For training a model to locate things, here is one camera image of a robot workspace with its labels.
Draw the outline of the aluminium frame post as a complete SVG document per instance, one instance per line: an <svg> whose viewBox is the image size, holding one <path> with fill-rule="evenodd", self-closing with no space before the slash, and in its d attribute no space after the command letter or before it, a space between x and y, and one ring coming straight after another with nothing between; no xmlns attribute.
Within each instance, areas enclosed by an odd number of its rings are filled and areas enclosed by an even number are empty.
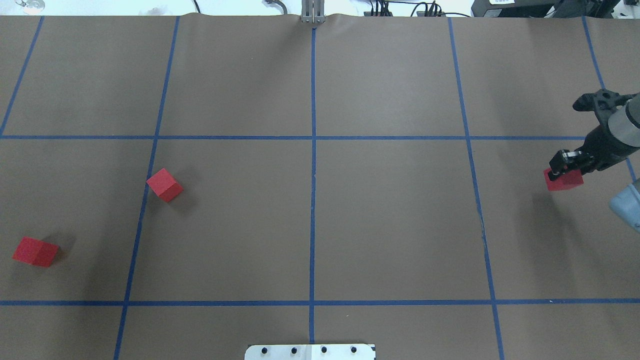
<svg viewBox="0 0 640 360"><path fill-rule="evenodd" d="M322 24L326 21L325 0L302 0L301 22L306 24Z"/></svg>

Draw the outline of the red block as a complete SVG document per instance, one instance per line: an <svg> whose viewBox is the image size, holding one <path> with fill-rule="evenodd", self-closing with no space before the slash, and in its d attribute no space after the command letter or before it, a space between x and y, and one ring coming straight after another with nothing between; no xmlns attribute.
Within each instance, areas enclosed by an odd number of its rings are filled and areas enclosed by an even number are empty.
<svg viewBox="0 0 640 360"><path fill-rule="evenodd" d="M25 236L20 240L12 259L23 264L48 268L53 264L59 250L57 244Z"/></svg>
<svg viewBox="0 0 640 360"><path fill-rule="evenodd" d="M165 203L172 202L174 198L185 191L183 186L166 168L161 168L153 174L146 180L146 184L150 187L151 191Z"/></svg>
<svg viewBox="0 0 640 360"><path fill-rule="evenodd" d="M551 168L545 169L543 173L547 190L550 192L569 191L585 183L583 180L582 171L580 169L571 170L565 174L562 174L560 177L556 178L553 181L550 180L549 177L552 174Z"/></svg>

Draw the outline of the black box with label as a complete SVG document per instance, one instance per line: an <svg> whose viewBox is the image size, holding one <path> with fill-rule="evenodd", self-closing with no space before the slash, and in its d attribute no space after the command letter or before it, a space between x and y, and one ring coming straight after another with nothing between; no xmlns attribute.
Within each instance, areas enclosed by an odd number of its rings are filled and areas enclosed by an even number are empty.
<svg viewBox="0 0 640 360"><path fill-rule="evenodd" d="M474 18L544 18L555 0L474 0Z"/></svg>

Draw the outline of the brown paper table mat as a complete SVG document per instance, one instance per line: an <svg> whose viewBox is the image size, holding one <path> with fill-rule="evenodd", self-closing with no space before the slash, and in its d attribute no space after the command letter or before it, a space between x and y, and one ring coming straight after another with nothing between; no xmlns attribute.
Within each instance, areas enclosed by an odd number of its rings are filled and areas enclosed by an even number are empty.
<svg viewBox="0 0 640 360"><path fill-rule="evenodd" d="M603 88L637 20L4 15L1 358L637 360L626 164L543 178Z"/></svg>

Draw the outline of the white pedestal column with base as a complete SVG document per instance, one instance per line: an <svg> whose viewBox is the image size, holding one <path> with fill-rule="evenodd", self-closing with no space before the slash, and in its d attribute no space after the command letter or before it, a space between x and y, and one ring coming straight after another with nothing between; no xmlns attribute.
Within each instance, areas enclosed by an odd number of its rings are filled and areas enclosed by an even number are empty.
<svg viewBox="0 0 640 360"><path fill-rule="evenodd" d="M245 360L376 360L373 344L256 344L247 347Z"/></svg>

